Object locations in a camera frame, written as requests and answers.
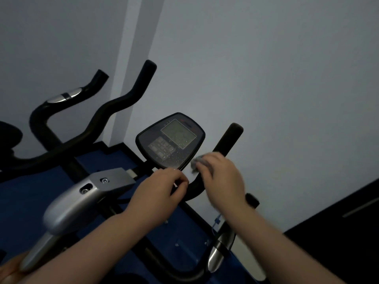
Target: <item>hand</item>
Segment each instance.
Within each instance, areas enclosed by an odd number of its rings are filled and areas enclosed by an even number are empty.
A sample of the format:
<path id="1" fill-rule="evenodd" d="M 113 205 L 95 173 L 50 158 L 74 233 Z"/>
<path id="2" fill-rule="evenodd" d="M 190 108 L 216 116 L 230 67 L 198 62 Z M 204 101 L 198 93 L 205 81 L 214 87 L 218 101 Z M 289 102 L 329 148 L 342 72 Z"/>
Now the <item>hand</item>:
<path id="1" fill-rule="evenodd" d="M 170 195 L 174 183 L 178 188 Z M 123 214 L 132 216 L 148 233 L 170 217 L 186 194 L 187 186 L 188 179 L 180 170 L 159 169 L 138 186 Z"/>
<path id="2" fill-rule="evenodd" d="M 205 165 L 196 163 L 211 204 L 224 216 L 245 205 L 245 185 L 233 162 L 219 152 L 210 152 L 203 159 L 213 167 L 212 177 Z"/>

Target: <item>display screen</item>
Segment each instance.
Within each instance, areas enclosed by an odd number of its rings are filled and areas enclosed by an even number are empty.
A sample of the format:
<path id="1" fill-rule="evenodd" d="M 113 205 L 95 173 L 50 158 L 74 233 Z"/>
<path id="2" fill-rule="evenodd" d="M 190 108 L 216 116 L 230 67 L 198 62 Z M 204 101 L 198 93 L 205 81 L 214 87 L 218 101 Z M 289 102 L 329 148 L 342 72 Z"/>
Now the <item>display screen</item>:
<path id="1" fill-rule="evenodd" d="M 196 138 L 196 134 L 192 133 L 177 120 L 170 122 L 163 129 L 161 129 L 161 131 L 181 149 L 184 149 Z"/>

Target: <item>blue mat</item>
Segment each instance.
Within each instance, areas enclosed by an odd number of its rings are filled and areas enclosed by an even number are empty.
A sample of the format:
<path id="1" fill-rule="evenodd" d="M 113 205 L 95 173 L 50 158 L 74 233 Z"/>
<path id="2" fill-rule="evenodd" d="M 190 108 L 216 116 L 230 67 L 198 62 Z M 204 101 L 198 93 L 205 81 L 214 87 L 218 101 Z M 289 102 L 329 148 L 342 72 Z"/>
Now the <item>blue mat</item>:
<path id="1" fill-rule="evenodd" d="M 89 173 L 116 167 L 136 167 L 121 151 L 108 155 L 94 151 L 78 157 L 78 160 Z M 131 197 L 144 179 L 140 179 L 122 197 Z M 45 209 L 72 185 L 73 182 L 60 167 L 0 183 L 0 248 L 8 253 L 4 262 L 30 249 L 45 233 L 42 225 Z M 103 218 L 99 216 L 92 224 L 79 231 L 78 236 L 84 237 L 102 221 Z M 148 238 L 175 268 L 182 271 L 196 266 L 206 249 L 206 243 L 210 242 L 207 234 L 179 207 L 168 219 L 168 224 L 154 229 Z M 159 283 L 132 252 L 121 259 L 115 271 L 116 274 L 139 274 L 151 284 Z M 231 255 L 209 283 L 244 283 L 244 275 L 244 268 Z"/>

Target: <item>person's right hand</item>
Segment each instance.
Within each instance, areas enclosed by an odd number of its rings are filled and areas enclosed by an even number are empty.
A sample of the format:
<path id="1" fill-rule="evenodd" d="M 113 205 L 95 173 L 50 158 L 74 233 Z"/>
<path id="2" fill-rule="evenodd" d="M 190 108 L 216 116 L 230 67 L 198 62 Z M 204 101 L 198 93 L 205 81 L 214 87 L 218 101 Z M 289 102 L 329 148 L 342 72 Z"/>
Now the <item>person's right hand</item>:
<path id="1" fill-rule="evenodd" d="M 244 206 L 246 203 L 245 185 L 234 163 L 219 152 L 210 152 L 202 158 L 213 167 L 212 177 L 205 165 L 196 163 L 211 204 L 223 215 Z"/>

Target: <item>blue cord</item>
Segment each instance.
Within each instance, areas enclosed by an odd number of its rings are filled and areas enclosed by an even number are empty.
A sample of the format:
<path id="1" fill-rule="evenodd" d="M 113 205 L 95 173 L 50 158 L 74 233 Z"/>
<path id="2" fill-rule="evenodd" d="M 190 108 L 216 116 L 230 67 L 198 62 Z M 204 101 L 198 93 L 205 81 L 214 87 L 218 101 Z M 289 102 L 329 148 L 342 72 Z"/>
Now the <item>blue cord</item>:
<path id="1" fill-rule="evenodd" d="M 221 214 L 219 214 L 219 215 L 217 216 L 217 218 L 215 219 L 215 223 L 214 223 L 213 226 L 212 226 L 212 233 L 213 233 L 213 235 L 216 234 L 216 231 L 215 231 L 215 226 L 216 226 L 216 224 L 220 224 L 220 217 L 221 217 Z"/>

